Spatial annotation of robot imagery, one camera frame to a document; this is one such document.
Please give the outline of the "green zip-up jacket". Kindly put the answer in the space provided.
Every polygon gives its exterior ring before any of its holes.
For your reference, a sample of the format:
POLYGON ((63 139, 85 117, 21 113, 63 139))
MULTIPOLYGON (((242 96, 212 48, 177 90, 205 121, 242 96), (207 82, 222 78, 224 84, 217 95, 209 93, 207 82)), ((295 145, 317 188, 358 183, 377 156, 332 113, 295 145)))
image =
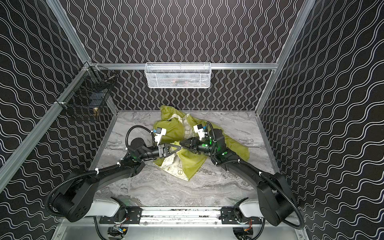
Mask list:
POLYGON ((174 107, 161 106, 161 120, 154 125, 155 130, 163 128, 167 133, 162 143, 181 147, 169 157, 162 157, 154 164, 166 173, 184 181, 189 181, 208 158, 217 154, 225 159, 236 155, 236 159, 247 161, 249 148, 229 137, 219 126, 192 117, 174 107))

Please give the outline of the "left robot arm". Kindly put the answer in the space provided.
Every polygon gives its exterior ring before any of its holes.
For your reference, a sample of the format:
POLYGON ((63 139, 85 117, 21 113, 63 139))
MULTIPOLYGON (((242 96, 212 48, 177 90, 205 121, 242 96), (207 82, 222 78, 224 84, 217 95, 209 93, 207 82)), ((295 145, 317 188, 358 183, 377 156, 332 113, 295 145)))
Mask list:
POLYGON ((47 212, 55 217, 64 217, 76 222, 90 211, 95 193, 112 183, 138 175, 146 161, 162 159, 181 150, 181 146, 160 144, 156 137, 162 137, 161 129, 154 131, 140 125, 131 127, 125 138, 127 153, 115 165, 71 174, 65 181, 54 187, 44 201, 47 212), (147 146, 142 138, 129 142, 134 129, 143 129, 151 134, 152 145, 147 146))

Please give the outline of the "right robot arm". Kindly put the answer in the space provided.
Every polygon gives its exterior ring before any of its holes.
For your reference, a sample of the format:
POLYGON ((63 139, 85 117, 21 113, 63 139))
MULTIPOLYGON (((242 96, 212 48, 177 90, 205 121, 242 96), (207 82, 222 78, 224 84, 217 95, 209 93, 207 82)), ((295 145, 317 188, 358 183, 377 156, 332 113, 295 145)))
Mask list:
POLYGON ((280 173, 271 174, 245 161, 226 143, 224 133, 210 122, 195 126, 197 137, 180 142, 182 148, 210 157, 216 167, 223 168, 248 182, 257 192, 258 213, 273 226, 284 223, 302 230, 305 220, 286 178, 280 173))

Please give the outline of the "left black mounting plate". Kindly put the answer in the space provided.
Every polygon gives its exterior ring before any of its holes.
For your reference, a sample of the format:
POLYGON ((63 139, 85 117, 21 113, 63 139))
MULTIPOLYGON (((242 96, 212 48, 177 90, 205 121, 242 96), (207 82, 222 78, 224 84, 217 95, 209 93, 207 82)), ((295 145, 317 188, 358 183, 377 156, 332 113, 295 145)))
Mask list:
POLYGON ((143 209, 140 207, 120 207, 112 217, 102 216, 99 224, 139 224, 143 209))

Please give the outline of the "black mounting plate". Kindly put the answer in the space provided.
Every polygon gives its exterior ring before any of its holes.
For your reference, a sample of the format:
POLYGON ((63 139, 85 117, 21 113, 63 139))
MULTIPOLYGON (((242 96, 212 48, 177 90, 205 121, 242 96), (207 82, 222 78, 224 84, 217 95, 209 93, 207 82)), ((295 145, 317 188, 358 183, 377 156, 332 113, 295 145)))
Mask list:
POLYGON ((252 224, 260 225, 262 219, 258 217, 245 217, 240 209, 233 207, 223 207, 220 210, 219 220, 221 220, 223 225, 249 225, 252 224))
POLYGON ((120 207, 112 217, 102 216, 99 224, 139 224, 143 209, 140 207, 120 207))

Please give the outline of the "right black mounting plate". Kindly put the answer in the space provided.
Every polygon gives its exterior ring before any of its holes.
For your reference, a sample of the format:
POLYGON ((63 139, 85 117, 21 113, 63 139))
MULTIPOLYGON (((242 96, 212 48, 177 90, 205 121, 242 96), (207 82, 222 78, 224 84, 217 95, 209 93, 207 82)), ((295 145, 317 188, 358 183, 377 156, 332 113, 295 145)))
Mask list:
POLYGON ((223 207, 220 210, 219 220, 221 220, 223 225, 249 225, 252 224, 260 225, 262 219, 258 217, 245 217, 240 209, 233 207, 223 207))

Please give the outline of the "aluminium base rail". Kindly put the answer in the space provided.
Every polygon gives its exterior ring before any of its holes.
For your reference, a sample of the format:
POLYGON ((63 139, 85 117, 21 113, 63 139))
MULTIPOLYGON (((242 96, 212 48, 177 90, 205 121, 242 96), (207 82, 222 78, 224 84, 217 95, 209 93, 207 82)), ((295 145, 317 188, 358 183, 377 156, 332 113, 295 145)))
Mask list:
MULTIPOLYGON (((245 217, 258 217, 263 221, 263 215, 256 202, 251 204, 252 208, 247 213, 241 212, 245 217)), ((139 224, 121 224, 122 226, 137 227, 246 227, 249 225, 223 225, 219 220, 220 210, 223 207, 140 207, 143 209, 139 224)), ((107 214, 91 214, 75 222, 86 224, 97 218, 97 223, 102 216, 107 214)), ((113 226, 116 224, 99 224, 113 226)))

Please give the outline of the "white mesh wall basket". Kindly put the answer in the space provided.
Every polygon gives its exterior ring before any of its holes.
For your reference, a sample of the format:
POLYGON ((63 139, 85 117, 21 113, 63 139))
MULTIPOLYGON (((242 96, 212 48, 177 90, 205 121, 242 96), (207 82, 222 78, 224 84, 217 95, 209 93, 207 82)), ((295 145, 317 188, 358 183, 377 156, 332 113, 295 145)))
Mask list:
POLYGON ((209 62, 148 62, 145 77, 153 89, 207 89, 212 66, 209 62))

